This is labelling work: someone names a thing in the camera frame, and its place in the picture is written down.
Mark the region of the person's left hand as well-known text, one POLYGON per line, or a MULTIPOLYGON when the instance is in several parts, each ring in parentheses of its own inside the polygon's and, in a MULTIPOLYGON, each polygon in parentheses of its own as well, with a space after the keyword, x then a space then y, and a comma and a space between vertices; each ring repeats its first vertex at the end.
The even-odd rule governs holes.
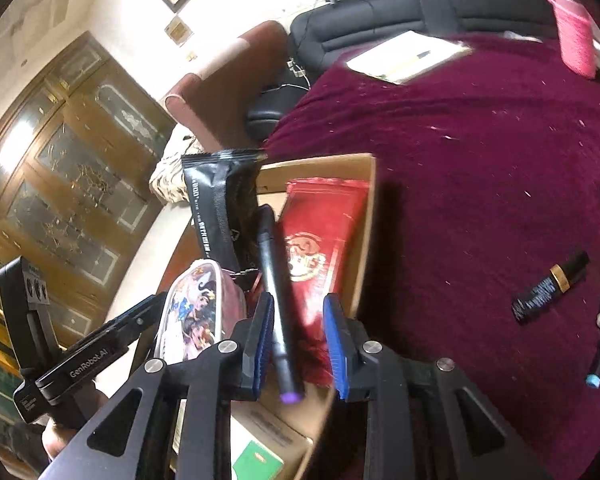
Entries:
POLYGON ((47 457, 52 462, 76 435, 76 430, 62 426, 55 419, 49 418, 42 433, 42 445, 47 457))

